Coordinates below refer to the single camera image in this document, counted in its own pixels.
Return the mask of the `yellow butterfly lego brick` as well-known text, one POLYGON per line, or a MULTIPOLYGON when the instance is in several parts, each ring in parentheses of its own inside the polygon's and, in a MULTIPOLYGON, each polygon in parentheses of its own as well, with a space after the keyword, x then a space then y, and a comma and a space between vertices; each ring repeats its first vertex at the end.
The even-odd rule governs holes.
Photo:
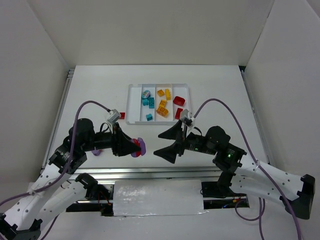
POLYGON ((166 118, 169 114, 169 111, 165 107, 159 106, 158 109, 156 110, 156 113, 166 118))

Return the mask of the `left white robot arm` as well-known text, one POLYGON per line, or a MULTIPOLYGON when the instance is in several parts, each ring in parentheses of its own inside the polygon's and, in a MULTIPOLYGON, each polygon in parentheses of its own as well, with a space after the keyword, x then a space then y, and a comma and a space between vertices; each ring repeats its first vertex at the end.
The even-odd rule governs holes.
POLYGON ((26 193, 17 197, 12 208, 0 215, 2 240, 37 240, 46 225, 54 222, 74 202, 82 199, 109 201, 112 198, 111 191, 88 173, 79 174, 56 193, 87 160, 88 152, 111 149, 114 156, 131 155, 134 158, 146 153, 142 138, 130 138, 117 122, 107 125, 107 129, 95 132, 90 119, 76 121, 38 179, 26 193))

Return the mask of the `yellow square lego brick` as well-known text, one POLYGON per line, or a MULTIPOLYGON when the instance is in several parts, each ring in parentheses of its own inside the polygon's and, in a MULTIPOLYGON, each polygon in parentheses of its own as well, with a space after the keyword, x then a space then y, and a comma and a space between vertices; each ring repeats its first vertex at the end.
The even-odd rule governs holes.
POLYGON ((162 89, 160 89, 157 91, 157 94, 159 97, 163 97, 165 95, 165 92, 162 89))

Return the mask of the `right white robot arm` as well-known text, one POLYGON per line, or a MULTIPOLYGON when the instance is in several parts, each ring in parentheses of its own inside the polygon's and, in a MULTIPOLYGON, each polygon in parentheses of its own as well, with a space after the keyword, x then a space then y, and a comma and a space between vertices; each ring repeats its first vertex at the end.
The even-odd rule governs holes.
POLYGON ((212 155, 212 162, 221 170, 214 185, 221 198, 246 194, 284 206, 288 213, 303 220, 311 216, 315 195, 315 178, 290 174, 265 162, 254 160, 245 150, 230 143, 230 136, 219 126, 205 135, 187 132, 182 121, 158 135, 173 144, 154 151, 154 155, 174 164, 186 150, 212 155))

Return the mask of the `purple and red lego stack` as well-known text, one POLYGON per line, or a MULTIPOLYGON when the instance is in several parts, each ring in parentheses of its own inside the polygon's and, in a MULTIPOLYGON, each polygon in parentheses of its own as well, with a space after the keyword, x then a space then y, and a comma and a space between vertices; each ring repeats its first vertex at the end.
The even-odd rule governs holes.
POLYGON ((133 152, 130 154, 133 158, 138 158, 138 157, 144 156, 146 154, 146 144, 141 137, 132 138, 130 141, 132 143, 136 144, 138 147, 140 147, 139 151, 136 151, 136 152, 133 152))

